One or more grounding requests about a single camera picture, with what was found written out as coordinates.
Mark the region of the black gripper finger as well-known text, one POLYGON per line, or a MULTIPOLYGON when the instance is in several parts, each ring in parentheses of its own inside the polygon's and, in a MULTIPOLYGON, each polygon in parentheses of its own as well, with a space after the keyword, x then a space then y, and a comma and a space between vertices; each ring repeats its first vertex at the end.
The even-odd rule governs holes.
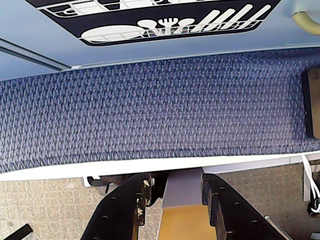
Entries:
POLYGON ((261 215, 238 191, 215 174, 202 175, 201 200, 218 240, 286 240, 288 235, 261 215))
POLYGON ((151 204, 152 176, 139 173, 124 181, 97 205, 82 240, 137 240, 151 204))

